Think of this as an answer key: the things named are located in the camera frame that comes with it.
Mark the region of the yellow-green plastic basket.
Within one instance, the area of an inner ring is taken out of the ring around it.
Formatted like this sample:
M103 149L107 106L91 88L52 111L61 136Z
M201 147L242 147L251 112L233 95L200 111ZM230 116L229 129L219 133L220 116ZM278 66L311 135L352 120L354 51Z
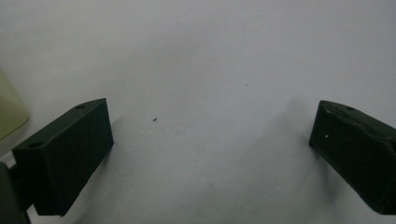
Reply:
M0 69L0 141L28 120L28 111L6 75Z

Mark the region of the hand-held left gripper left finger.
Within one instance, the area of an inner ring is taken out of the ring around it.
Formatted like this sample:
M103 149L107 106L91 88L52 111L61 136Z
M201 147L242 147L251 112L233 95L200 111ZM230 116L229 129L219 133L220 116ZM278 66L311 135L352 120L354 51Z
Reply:
M63 216L113 147L106 99L76 105L12 149L24 209Z

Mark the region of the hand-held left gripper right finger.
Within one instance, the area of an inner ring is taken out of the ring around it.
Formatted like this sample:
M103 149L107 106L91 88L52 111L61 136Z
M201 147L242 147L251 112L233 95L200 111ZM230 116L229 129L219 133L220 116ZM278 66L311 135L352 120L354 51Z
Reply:
M396 215L396 129L356 108L320 101L309 146L381 215Z

